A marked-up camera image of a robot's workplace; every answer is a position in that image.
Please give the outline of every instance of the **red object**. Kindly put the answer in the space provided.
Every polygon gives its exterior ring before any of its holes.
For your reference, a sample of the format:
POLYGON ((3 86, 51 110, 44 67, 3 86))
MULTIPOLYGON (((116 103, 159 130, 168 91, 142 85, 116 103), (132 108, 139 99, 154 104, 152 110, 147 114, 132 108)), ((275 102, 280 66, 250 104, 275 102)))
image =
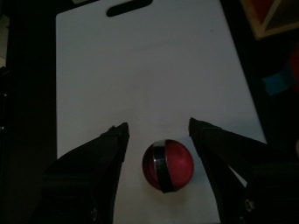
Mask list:
MULTIPOLYGON (((182 189, 190 182, 194 172, 192 155, 188 149, 176 141, 166 140, 164 155, 167 157, 168 172, 172 181, 174 190, 182 189)), ((155 170, 155 157, 154 145, 151 145, 144 153, 143 170, 144 177, 150 185, 162 190, 159 185, 156 170, 155 170)))
POLYGON ((262 24, 267 17, 267 12, 275 0, 251 0, 252 6, 255 8, 258 21, 262 24))

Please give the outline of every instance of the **white cutting board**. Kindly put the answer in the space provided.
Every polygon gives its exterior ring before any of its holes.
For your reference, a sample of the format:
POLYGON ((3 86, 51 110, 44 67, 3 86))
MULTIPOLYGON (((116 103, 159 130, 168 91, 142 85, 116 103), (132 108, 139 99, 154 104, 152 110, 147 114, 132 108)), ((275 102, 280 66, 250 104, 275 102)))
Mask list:
POLYGON ((56 18, 59 156, 128 122, 115 223, 215 223, 190 118, 266 141, 220 2, 154 0, 107 17, 123 2, 102 0, 56 18), (166 138, 190 148, 195 173, 179 192, 163 194, 146 182, 142 159, 166 138))

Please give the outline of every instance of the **dark background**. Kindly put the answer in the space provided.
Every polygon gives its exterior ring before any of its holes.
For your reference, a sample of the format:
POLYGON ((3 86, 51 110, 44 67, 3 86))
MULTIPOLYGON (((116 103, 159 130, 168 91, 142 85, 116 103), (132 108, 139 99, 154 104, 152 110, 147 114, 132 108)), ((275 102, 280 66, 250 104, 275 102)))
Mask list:
MULTIPOLYGON (((256 41, 239 0, 220 2, 266 140, 295 156, 299 94, 290 90, 268 96, 262 79, 283 68, 299 31, 256 41)), ((23 224, 40 198, 43 171, 56 159, 55 16, 79 5, 71 0, 13 0, 3 6, 11 24, 0 145, 0 223, 23 224)))

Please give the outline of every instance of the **cutting board handle hole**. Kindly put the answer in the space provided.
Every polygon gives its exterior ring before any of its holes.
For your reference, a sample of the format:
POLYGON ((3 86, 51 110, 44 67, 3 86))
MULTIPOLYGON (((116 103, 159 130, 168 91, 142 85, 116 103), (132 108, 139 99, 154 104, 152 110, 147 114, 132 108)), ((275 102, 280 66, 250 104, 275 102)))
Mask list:
POLYGON ((116 6, 112 6, 108 10, 107 10, 107 16, 110 18, 127 13, 130 11, 135 11, 140 8, 144 8, 146 6, 148 6, 151 3, 154 2, 154 0, 134 0, 130 1, 127 3, 122 3, 116 6))

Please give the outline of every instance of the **black table surface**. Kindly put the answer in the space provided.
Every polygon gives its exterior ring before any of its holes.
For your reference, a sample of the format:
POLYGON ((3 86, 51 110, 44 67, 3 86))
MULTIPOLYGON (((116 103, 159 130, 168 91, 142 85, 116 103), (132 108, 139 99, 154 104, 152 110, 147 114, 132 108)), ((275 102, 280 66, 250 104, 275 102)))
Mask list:
MULTIPOLYGON (((262 81, 290 56, 299 31, 256 40, 239 0, 220 0, 267 143, 295 154, 299 94, 270 96, 262 81)), ((8 5, 8 104, 1 148, 0 223, 25 223, 40 198, 43 172, 56 159, 55 17, 71 0, 13 0, 8 5)))

